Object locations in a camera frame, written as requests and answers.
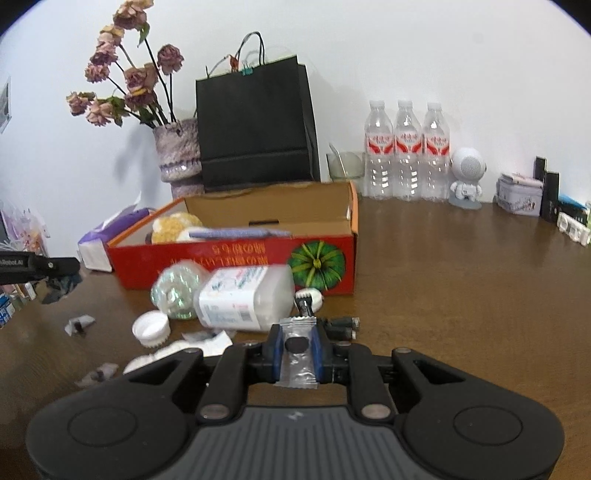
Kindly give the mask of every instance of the purple package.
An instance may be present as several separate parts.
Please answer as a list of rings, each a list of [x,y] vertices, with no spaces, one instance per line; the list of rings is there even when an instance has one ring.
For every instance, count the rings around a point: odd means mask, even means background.
[[[85,267],[89,270],[113,271],[106,253],[105,244],[149,214],[150,209],[148,208],[142,208],[130,213],[122,212],[118,216],[102,222],[85,234],[78,242],[78,249]]]

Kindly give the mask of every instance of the black paper bag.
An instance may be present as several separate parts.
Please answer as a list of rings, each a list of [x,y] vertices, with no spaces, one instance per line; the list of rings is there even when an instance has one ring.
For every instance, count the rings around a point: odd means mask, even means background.
[[[308,75],[297,57],[196,83],[206,192],[320,181]]]

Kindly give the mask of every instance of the table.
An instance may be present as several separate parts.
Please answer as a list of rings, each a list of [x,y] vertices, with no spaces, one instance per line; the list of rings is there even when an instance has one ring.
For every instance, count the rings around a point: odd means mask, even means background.
[[[566,446],[553,480],[591,478],[591,247],[543,220],[484,205],[479,212],[398,200],[360,205],[356,292],[329,297],[322,314],[361,318],[358,341],[389,355],[407,346],[531,397],[562,421]],[[123,368],[145,349],[131,325],[152,309],[145,291],[90,274],[54,305],[28,305],[0,331],[0,472],[36,478],[23,447],[31,416],[77,390],[104,362]],[[71,317],[97,319],[70,338]],[[171,340],[197,322],[176,322]],[[236,340],[263,339],[240,333]],[[256,385],[255,404],[336,404],[337,385],[286,391]]]

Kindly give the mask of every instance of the wooden table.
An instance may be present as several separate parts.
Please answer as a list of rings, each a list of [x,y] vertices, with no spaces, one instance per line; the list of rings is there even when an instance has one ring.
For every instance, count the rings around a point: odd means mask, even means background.
[[[591,247],[492,205],[468,212],[364,199],[357,269],[355,295],[328,298],[325,316],[359,316],[358,340],[374,353],[408,346],[542,402],[566,431],[553,480],[591,478]],[[91,274],[68,298],[32,303],[0,331],[1,478],[36,478],[23,446],[31,416],[102,363],[123,368],[145,353],[131,325],[150,309],[147,292]],[[68,337],[68,319],[85,313],[96,324],[85,338]],[[199,328],[177,322],[171,340]],[[315,392],[257,385],[249,395],[258,404],[344,399],[335,385]]]

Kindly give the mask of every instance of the yellow stuffed animal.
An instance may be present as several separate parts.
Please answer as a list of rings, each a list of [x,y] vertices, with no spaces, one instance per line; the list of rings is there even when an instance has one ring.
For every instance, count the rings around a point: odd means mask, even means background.
[[[189,226],[203,226],[203,223],[198,217],[187,212],[173,213],[169,217],[156,218],[152,224],[152,243],[174,243],[177,241],[179,234]]]

